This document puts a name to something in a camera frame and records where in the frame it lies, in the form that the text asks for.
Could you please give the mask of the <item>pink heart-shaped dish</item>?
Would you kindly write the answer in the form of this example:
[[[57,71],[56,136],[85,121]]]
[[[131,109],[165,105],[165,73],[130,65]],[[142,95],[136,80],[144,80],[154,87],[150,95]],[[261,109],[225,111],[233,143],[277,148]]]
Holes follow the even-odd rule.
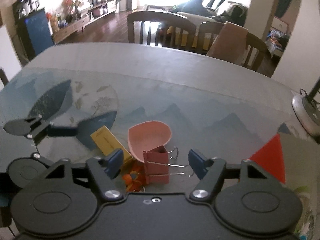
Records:
[[[129,128],[127,143],[131,155],[144,162],[143,152],[166,145],[172,137],[170,127],[164,122],[152,120]]]

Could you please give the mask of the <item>red binder clip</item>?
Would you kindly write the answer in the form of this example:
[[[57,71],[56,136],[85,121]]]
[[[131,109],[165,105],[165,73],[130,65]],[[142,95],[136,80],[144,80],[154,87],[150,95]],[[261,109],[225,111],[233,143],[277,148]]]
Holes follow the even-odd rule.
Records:
[[[190,165],[180,165],[176,161],[179,150],[175,146],[168,151],[165,146],[158,146],[143,152],[144,174],[146,184],[168,184],[171,176],[186,175],[185,172],[170,173],[170,168],[188,168]]]

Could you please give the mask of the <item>wooden chair with cloth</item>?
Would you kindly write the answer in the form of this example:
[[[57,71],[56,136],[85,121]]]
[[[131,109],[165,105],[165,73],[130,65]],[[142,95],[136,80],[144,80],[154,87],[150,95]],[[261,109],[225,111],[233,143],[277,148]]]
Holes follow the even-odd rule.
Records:
[[[203,22],[199,26],[196,51],[256,72],[267,53],[267,45],[240,25]]]

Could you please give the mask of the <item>pink cloth on chair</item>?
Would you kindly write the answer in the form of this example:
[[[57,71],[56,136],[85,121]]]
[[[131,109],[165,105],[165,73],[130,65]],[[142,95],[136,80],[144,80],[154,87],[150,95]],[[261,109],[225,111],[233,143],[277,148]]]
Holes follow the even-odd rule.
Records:
[[[206,55],[240,65],[246,51],[247,34],[248,30],[240,25],[224,23]]]

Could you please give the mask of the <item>wooden chair left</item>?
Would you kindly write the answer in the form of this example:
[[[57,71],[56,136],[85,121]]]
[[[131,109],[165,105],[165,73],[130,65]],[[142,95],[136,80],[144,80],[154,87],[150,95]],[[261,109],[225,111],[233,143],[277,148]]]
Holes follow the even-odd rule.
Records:
[[[133,11],[127,16],[129,43],[136,42],[135,24],[138,22],[139,44],[192,51],[196,25],[186,17],[166,11]]]

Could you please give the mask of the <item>orange keychain toy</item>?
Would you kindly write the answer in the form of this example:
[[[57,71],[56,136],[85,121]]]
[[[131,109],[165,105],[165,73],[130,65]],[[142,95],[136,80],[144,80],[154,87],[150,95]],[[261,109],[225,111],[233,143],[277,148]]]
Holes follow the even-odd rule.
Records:
[[[122,175],[122,180],[126,192],[145,192],[146,178],[143,163],[136,160],[131,162]]]

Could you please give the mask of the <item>wooden tv cabinet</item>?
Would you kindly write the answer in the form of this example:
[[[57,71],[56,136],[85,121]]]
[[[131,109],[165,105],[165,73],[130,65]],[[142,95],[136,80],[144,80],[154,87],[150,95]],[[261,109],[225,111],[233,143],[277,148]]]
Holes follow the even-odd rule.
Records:
[[[109,14],[114,14],[118,10],[118,1],[111,0],[99,5],[95,5],[88,9],[83,10],[84,15],[81,16],[79,20],[75,20],[71,23],[67,23],[66,26],[59,28],[59,30],[53,33],[52,38],[54,44],[58,44],[65,40],[68,36],[72,35],[74,32],[84,32],[84,29],[92,24],[104,18]]]

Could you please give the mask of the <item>yellow rectangular box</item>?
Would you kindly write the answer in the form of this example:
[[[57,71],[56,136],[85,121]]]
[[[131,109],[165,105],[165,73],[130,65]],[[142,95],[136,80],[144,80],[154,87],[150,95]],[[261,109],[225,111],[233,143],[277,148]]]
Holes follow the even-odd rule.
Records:
[[[124,153],[124,164],[128,164],[133,160],[133,157],[129,151],[118,141],[118,139],[106,126],[102,126],[93,132],[91,134],[91,139],[104,155],[109,155],[112,151],[121,149]]]

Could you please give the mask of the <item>sofa with clothes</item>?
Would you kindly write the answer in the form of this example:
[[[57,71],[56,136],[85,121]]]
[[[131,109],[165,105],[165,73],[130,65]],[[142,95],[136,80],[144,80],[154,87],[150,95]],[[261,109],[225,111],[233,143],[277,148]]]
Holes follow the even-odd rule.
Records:
[[[244,26],[248,8],[230,0],[189,0],[177,4],[169,12],[182,15],[197,27],[203,22],[232,22]]]

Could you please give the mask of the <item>desk lamp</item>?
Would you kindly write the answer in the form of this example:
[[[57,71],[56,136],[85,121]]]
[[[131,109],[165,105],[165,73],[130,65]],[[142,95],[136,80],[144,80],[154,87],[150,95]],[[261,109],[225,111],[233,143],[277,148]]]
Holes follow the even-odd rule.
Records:
[[[300,93],[293,96],[292,108],[300,124],[313,138],[319,137],[319,102],[315,100],[319,94],[319,79],[307,93],[300,89]]]

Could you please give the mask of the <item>white red cardboard box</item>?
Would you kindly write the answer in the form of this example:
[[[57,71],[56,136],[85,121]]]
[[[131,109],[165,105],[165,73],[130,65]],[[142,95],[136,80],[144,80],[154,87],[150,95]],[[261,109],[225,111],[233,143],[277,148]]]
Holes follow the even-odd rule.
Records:
[[[319,239],[319,144],[279,132],[249,160],[291,189],[302,202],[294,234],[299,239]]]

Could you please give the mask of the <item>blue panel cabinet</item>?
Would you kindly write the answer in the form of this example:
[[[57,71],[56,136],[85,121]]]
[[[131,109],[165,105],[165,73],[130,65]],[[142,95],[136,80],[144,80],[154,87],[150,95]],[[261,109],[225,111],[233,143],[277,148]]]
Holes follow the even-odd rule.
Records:
[[[34,10],[27,16],[22,13],[20,1],[12,5],[18,38],[29,60],[54,45],[44,8]]]

